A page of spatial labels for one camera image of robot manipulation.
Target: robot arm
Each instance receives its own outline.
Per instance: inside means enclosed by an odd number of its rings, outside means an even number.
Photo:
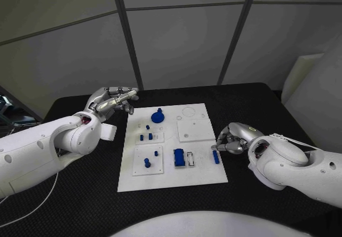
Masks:
[[[320,149],[302,152],[288,140],[302,143],[276,134],[256,136],[261,132],[240,123],[229,123],[226,128],[222,132],[227,130],[235,134],[233,142],[239,145],[230,146],[232,138],[225,145],[217,139],[212,150],[232,154],[240,149],[248,150],[248,168],[263,185],[274,190],[291,186],[311,199],[342,208],[342,154]]]
[[[89,154],[99,139],[112,141],[115,126],[102,123],[113,110],[134,110],[137,88],[100,88],[85,110],[0,139],[0,198],[37,185]]]

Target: robotic hand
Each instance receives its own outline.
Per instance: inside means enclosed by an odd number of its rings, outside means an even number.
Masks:
[[[248,168],[266,187],[279,191],[291,186],[311,199],[342,208],[342,154],[311,146],[315,150],[302,152],[288,141],[308,146],[278,134],[263,136],[255,128],[232,122],[212,150],[232,154],[248,150]]]
[[[115,126],[102,122],[113,110],[134,113],[126,99],[138,99],[137,91],[129,87],[98,89],[83,111],[0,139],[0,198],[44,181],[93,151],[99,139],[113,140]]]

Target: white wall panel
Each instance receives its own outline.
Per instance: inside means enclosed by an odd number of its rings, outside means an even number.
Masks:
[[[118,15],[0,46],[0,68],[1,87],[40,117],[60,97],[135,87]]]
[[[243,0],[124,0],[125,8],[151,7],[151,6],[175,6],[204,3],[243,2]]]
[[[223,84],[263,82],[281,89],[297,56],[321,53],[340,34],[342,5],[253,4]]]
[[[216,84],[240,7],[126,12],[145,89]]]
[[[113,10],[113,0],[1,0],[0,42]]]

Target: white cable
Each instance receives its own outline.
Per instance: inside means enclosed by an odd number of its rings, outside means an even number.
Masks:
[[[5,197],[1,201],[0,201],[0,204],[4,202],[4,200],[7,199],[8,197]]]
[[[279,138],[279,137],[281,137],[281,138],[285,138],[288,141],[294,142],[295,144],[300,144],[300,145],[302,145],[302,146],[305,146],[305,147],[310,147],[310,148],[313,148],[313,149],[321,151],[321,149],[318,149],[317,147],[313,147],[313,146],[304,144],[302,142],[298,142],[298,141],[295,141],[294,139],[287,138],[287,137],[284,137],[282,135],[278,135],[276,133],[271,134],[269,136],[276,137],[276,138]]]
[[[20,217],[18,219],[15,219],[14,221],[11,221],[11,222],[8,222],[8,223],[0,225],[0,228],[4,227],[4,226],[7,226],[7,225],[10,225],[10,224],[12,224],[14,222],[20,221],[23,218],[25,218],[25,217],[38,209],[38,207],[44,204],[44,202],[46,202],[46,200],[47,200],[47,198],[48,198],[48,196],[50,196],[50,194],[51,194],[51,191],[53,191],[56,182],[57,182],[57,173],[56,173],[56,179],[54,179],[54,182],[53,182],[51,190],[50,190],[50,192],[48,192],[46,198],[44,198],[43,202],[41,202],[41,203],[38,204],[38,206],[35,207],[35,209],[34,209],[27,215],[24,215],[23,217]]]

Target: black table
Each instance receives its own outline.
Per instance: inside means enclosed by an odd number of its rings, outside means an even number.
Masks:
[[[229,122],[240,122],[263,134],[275,132],[311,144],[262,83],[147,90],[138,96],[139,100],[131,101],[135,108],[204,103],[214,135]],[[57,99],[44,122],[83,110],[87,97]],[[220,154],[225,184],[116,193],[126,113],[115,112],[106,123],[116,126],[113,141],[100,140],[95,151],[59,173],[47,202],[25,219],[0,229],[0,236],[109,236],[151,217],[190,210],[236,212],[291,226],[336,209],[291,187],[282,191],[266,188],[246,168],[246,153]],[[5,200],[0,205],[0,223],[34,209],[53,181],[54,176]]]

